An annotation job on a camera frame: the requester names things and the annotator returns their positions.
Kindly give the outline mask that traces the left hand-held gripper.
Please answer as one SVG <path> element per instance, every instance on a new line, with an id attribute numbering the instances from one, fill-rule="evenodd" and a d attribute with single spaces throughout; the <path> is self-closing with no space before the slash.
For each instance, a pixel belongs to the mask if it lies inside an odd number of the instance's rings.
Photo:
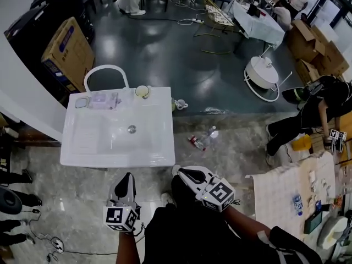
<path id="1" fill-rule="evenodd" d="M 140 219 L 141 210 L 134 202 L 135 196 L 134 176 L 127 172 L 117 178 L 109 190 L 109 204 L 103 208 L 103 223 L 113 231 L 133 232 L 135 222 Z"/>

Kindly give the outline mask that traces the red label bottle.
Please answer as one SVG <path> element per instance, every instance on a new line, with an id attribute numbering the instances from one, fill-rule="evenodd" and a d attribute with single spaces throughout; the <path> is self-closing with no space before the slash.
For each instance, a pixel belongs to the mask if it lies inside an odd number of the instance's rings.
<path id="1" fill-rule="evenodd" d="M 197 138 L 196 136 L 192 135 L 188 138 L 189 142 L 194 145 L 197 149 L 204 151 L 206 147 L 204 146 L 203 142 Z"/>

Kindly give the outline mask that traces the round white side table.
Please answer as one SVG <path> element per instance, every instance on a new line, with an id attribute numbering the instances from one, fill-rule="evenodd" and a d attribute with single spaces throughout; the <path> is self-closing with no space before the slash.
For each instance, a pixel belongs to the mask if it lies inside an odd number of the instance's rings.
<path id="1" fill-rule="evenodd" d="M 262 58 L 265 53 L 271 49 L 273 46 L 268 45 L 261 55 L 252 57 L 247 63 L 244 69 L 244 82 L 247 84 L 248 88 L 251 92 L 257 96 L 262 101 L 272 103 L 276 102 L 280 96 L 280 87 L 292 76 L 293 72 L 291 71 L 286 78 L 279 83 L 279 75 L 274 66 L 270 69 L 266 69 L 262 65 Z M 255 84 L 261 89 L 271 90 L 276 93 L 274 99 L 265 98 L 260 95 L 251 85 L 251 83 Z"/>

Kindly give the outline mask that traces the open cardboard box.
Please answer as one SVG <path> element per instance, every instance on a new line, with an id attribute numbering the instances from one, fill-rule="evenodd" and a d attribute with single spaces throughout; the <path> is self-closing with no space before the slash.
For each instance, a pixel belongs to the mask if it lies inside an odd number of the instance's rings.
<path id="1" fill-rule="evenodd" d="M 311 63 L 317 56 L 325 55 L 325 45 L 317 35 L 301 20 L 292 22 L 287 45 L 296 61 Z"/>

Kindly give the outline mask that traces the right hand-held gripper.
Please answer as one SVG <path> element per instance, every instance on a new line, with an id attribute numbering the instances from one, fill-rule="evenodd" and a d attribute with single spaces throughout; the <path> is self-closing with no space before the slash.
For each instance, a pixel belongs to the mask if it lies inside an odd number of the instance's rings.
<path id="1" fill-rule="evenodd" d="M 235 198 L 235 190 L 225 178 L 203 166 L 187 166 L 178 170 L 186 186 L 196 194 L 196 199 L 214 211 L 224 211 Z"/>

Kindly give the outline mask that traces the person's left forearm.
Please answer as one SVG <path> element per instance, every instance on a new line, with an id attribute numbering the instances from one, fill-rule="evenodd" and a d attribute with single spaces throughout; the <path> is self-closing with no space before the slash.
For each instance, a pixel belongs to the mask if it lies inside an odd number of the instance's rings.
<path id="1" fill-rule="evenodd" d="M 140 264 L 135 237 L 131 233 L 120 232 L 115 264 Z"/>

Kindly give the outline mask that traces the person's black clothing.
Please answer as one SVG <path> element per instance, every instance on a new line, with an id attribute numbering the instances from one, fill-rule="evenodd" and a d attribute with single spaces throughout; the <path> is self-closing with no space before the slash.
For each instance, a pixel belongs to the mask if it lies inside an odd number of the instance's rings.
<path id="1" fill-rule="evenodd" d="M 143 264 L 322 264 L 318 253 L 278 226 L 240 238 L 216 212 L 195 200 L 176 175 L 174 205 L 159 207 L 145 230 Z"/>

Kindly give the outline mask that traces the person's left white shoe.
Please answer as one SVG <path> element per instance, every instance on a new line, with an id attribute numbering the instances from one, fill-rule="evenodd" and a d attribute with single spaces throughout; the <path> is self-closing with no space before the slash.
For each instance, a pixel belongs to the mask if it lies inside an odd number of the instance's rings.
<path id="1" fill-rule="evenodd" d="M 174 205 L 174 200 L 171 194 L 168 192 L 164 192 L 161 194 L 161 202 L 163 207 L 166 207 L 167 205 Z"/>

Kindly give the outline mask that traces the table with white cloth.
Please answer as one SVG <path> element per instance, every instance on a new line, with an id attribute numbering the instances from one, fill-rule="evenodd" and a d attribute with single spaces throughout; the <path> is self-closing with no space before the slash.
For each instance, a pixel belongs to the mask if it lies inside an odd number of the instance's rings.
<path id="1" fill-rule="evenodd" d="M 225 8 L 225 13 L 240 28 L 247 39 L 258 39 L 265 41 L 276 50 L 284 39 L 285 32 L 278 23 L 266 12 L 260 17 L 250 16 L 247 11 L 249 7 L 232 0 Z"/>

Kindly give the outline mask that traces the clear toiletry holder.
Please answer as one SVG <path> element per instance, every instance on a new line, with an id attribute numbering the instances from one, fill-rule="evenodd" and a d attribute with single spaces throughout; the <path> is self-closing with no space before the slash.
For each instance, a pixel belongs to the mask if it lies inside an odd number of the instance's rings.
<path id="1" fill-rule="evenodd" d="M 117 105 L 119 105 L 121 103 L 121 99 L 119 98 L 119 93 L 117 92 L 112 92 L 109 95 L 109 99 L 108 99 L 108 109 L 109 110 L 115 110 Z"/>

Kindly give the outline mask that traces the long white power strip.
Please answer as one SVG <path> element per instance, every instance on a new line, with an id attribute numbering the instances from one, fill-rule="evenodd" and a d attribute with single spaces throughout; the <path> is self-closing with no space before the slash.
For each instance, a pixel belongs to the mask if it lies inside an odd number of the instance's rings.
<path id="1" fill-rule="evenodd" d="M 192 25 L 192 24 L 204 24 L 203 20 L 200 19 L 196 19 L 196 18 L 192 18 L 192 19 L 182 19 L 177 21 L 178 25 L 182 25 L 182 26 L 188 26 L 188 25 Z"/>

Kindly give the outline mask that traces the translucent cup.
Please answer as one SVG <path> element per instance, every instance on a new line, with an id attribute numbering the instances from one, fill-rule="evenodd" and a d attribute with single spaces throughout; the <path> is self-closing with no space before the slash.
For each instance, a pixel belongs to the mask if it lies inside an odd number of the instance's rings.
<path id="1" fill-rule="evenodd" d="M 135 89 L 137 97 L 147 99 L 151 94 L 151 86 L 140 85 Z"/>

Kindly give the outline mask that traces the checkered tablecloth table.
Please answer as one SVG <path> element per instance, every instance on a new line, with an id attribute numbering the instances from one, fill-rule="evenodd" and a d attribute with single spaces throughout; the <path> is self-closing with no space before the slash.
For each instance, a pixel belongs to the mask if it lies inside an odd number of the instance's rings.
<path id="1" fill-rule="evenodd" d="M 265 174 L 252 175 L 255 218 L 269 228 L 279 226 L 303 240 L 304 223 L 314 213 L 315 203 L 327 204 L 336 197 L 333 155 L 327 151 Z M 292 198 L 301 195 L 303 214 L 295 212 Z"/>

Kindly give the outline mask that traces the clear plastic bottle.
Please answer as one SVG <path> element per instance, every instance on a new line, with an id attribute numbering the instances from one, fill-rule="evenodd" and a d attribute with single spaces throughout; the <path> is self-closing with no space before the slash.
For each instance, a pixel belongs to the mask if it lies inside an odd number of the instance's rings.
<path id="1" fill-rule="evenodd" d="M 206 145 L 209 145 L 213 139 L 217 138 L 218 134 L 219 134 L 219 132 L 218 132 L 216 126 L 215 125 L 211 126 L 203 137 L 204 143 Z"/>

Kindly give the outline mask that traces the person's right forearm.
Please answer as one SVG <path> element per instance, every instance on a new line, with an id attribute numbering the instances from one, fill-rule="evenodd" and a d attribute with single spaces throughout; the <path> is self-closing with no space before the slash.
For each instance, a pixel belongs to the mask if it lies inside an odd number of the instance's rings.
<path id="1" fill-rule="evenodd" d="M 222 215 L 232 230 L 242 239 L 255 240 L 260 232 L 264 232 L 268 238 L 270 237 L 269 227 L 242 214 L 232 206 L 228 206 Z"/>

